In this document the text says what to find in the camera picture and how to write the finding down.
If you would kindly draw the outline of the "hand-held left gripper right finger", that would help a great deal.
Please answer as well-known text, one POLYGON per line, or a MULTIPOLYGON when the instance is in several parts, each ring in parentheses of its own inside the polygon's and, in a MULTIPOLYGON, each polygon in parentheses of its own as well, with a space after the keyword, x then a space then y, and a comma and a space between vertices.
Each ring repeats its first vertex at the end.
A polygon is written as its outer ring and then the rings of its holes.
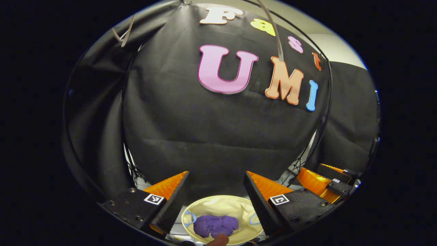
POLYGON ((267 236, 295 234, 336 208, 307 188, 291 190, 250 171, 243 184, 267 236))

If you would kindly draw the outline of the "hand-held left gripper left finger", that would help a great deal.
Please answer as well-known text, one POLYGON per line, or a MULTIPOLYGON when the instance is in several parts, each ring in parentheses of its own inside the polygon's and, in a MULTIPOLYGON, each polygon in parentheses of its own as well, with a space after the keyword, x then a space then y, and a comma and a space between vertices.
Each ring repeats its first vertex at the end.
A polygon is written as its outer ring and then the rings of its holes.
POLYGON ((172 172, 172 176, 158 172, 143 176, 151 184, 146 189, 127 188, 98 205, 134 229, 151 235, 167 235, 184 204, 190 171, 172 172))

